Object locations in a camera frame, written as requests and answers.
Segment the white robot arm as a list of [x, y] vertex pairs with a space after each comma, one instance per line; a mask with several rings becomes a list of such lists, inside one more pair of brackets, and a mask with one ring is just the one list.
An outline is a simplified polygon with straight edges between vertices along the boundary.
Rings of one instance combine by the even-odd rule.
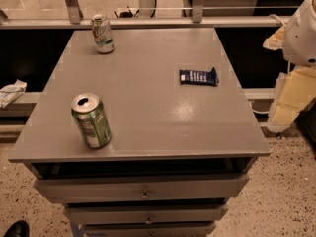
[[289, 21], [264, 41], [263, 48], [281, 49], [283, 58], [294, 65], [276, 79], [269, 108], [267, 128], [279, 133], [290, 128], [316, 98], [316, 0], [304, 0]]

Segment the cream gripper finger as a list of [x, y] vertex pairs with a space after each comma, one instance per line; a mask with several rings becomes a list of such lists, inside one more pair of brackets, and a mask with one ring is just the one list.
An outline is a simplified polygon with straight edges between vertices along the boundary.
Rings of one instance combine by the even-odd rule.
[[300, 112], [315, 98], [315, 67], [295, 66], [289, 74], [280, 73], [269, 109], [268, 130], [283, 132], [290, 128]]
[[263, 48], [269, 50], [278, 50], [283, 49], [283, 35], [284, 35], [285, 26], [280, 27], [263, 43]]

